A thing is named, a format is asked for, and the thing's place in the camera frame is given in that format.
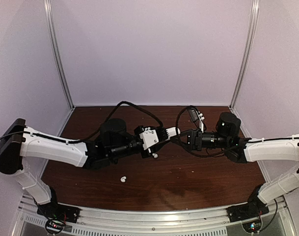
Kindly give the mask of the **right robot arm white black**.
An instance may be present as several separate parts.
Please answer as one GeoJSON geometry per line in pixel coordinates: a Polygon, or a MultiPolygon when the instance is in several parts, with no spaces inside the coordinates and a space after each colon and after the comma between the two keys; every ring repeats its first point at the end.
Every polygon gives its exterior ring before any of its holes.
{"type": "Polygon", "coordinates": [[[215,132],[206,132],[203,116],[194,108],[189,108],[188,112],[193,122],[200,122],[199,128],[180,131],[176,127],[171,140],[194,156],[198,156],[197,151],[204,148],[219,148],[221,151],[218,155],[224,154],[235,163],[262,160],[290,160],[297,163],[288,172],[255,187],[247,203],[228,207],[230,222],[267,214],[269,202],[299,188],[299,134],[271,139],[240,138],[238,132],[241,121],[230,112],[220,114],[215,132]]]}

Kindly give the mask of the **white oval charging case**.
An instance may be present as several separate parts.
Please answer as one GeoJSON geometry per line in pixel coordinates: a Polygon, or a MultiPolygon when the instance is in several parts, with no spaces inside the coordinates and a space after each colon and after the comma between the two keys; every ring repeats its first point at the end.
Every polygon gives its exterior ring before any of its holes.
{"type": "Polygon", "coordinates": [[[167,128],[166,132],[168,137],[170,138],[181,134],[180,129],[176,127],[167,128]]]}

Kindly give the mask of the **left aluminium corner post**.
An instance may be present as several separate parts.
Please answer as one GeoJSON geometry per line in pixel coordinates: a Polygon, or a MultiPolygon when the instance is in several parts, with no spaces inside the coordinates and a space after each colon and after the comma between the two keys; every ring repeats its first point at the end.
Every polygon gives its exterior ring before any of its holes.
{"type": "Polygon", "coordinates": [[[54,16],[53,16],[53,12],[52,12],[52,3],[50,0],[44,0],[43,3],[44,3],[44,10],[45,10],[46,21],[47,21],[47,25],[48,25],[49,37],[50,37],[50,41],[51,41],[51,45],[52,45],[55,65],[57,68],[58,76],[59,76],[59,79],[61,82],[62,90],[65,95],[68,107],[70,108],[70,110],[72,110],[75,108],[75,106],[74,106],[74,103],[73,103],[73,100],[72,100],[72,97],[70,94],[70,90],[69,90],[69,87],[68,87],[68,84],[66,81],[65,72],[64,72],[64,68],[63,68],[63,64],[62,64],[62,60],[61,60],[61,56],[60,56],[58,41],[57,41],[55,27],[54,27],[54,16]]]}

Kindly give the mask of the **aluminium corner post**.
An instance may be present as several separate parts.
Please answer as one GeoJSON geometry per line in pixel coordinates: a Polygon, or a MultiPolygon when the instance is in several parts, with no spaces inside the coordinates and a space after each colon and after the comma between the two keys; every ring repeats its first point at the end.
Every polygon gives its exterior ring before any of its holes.
{"type": "Polygon", "coordinates": [[[62,60],[61,60],[61,56],[60,56],[58,41],[57,41],[55,27],[54,27],[54,16],[53,16],[53,12],[52,12],[52,3],[50,0],[44,0],[43,3],[44,3],[44,10],[45,10],[46,21],[47,21],[47,25],[48,25],[49,37],[50,37],[50,41],[51,41],[51,45],[52,45],[55,65],[57,68],[58,76],[59,76],[59,79],[61,82],[62,90],[65,95],[68,107],[70,108],[70,110],[72,110],[75,108],[75,106],[74,106],[74,103],[73,103],[73,100],[72,100],[72,97],[70,94],[70,90],[69,90],[69,87],[68,87],[68,84],[66,81],[65,72],[64,72],[64,68],[63,68],[63,64],[62,64],[62,60]]]}
{"type": "Polygon", "coordinates": [[[246,74],[246,69],[248,66],[249,58],[250,58],[250,52],[252,49],[252,45],[254,42],[255,34],[256,34],[256,29],[257,29],[257,23],[258,23],[258,18],[259,18],[259,7],[260,1],[259,0],[253,0],[252,5],[251,5],[251,11],[250,11],[250,17],[249,17],[249,25],[248,25],[248,31],[247,31],[247,37],[246,37],[246,42],[245,42],[245,49],[241,61],[241,66],[237,78],[237,83],[234,89],[234,93],[231,99],[230,103],[230,110],[234,110],[238,96],[241,91],[242,83],[245,78],[246,74]]]}

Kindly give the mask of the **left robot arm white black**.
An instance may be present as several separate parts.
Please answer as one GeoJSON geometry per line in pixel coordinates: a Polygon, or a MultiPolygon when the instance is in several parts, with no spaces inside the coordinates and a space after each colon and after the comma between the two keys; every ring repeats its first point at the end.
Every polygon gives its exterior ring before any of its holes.
{"type": "Polygon", "coordinates": [[[55,190],[45,184],[27,163],[27,157],[63,162],[75,167],[97,170],[117,164],[120,158],[141,154],[143,158],[158,157],[171,137],[179,133],[175,127],[143,127],[135,133],[127,132],[126,123],[113,118],[101,125],[94,140],[71,140],[38,132],[18,118],[0,137],[0,172],[14,176],[23,190],[37,205],[37,213],[52,220],[55,225],[76,223],[79,208],[59,204],[55,190]]]}

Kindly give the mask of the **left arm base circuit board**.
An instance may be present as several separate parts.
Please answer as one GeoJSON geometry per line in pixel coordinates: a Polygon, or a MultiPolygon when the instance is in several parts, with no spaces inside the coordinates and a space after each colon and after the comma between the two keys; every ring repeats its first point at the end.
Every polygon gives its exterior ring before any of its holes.
{"type": "Polygon", "coordinates": [[[49,234],[57,235],[64,230],[65,226],[66,224],[62,221],[48,219],[45,223],[45,230],[49,234]]]}

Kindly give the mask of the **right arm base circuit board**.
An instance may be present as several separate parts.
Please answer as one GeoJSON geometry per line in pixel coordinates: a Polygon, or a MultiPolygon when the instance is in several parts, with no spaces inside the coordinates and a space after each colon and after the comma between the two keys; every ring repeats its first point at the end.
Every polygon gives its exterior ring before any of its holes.
{"type": "Polygon", "coordinates": [[[244,222],[244,223],[242,223],[242,227],[245,232],[247,232],[249,234],[254,234],[261,230],[262,221],[253,220],[253,221],[244,222]]]}

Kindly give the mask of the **white clip-on earbud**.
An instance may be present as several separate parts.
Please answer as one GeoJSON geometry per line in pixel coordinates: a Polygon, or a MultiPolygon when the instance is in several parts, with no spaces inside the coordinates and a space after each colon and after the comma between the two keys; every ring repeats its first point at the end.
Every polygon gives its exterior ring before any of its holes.
{"type": "Polygon", "coordinates": [[[127,180],[127,177],[126,177],[126,176],[123,176],[123,177],[121,177],[121,179],[120,179],[120,181],[121,181],[122,183],[125,183],[126,180],[127,180]]]}

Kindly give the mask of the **aluminium front frame rail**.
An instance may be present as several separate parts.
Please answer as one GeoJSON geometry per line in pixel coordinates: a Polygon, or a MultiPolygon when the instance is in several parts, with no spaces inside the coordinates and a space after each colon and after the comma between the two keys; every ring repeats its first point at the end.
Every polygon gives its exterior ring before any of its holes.
{"type": "Polygon", "coordinates": [[[249,226],[261,223],[259,236],[295,236],[283,197],[268,204],[259,218],[231,222],[226,206],[178,211],[117,211],[80,207],[77,222],[68,222],[62,236],[250,236],[249,226]]]}

